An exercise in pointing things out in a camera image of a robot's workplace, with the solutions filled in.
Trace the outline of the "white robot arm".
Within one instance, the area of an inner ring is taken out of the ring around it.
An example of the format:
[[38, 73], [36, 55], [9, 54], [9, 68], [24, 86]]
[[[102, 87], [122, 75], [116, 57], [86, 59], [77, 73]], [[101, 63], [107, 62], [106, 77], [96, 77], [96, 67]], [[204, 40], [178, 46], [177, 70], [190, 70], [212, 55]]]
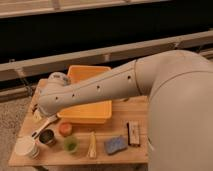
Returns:
[[213, 171], [213, 62], [187, 50], [139, 58], [79, 83], [48, 78], [38, 110], [146, 95], [148, 171]]

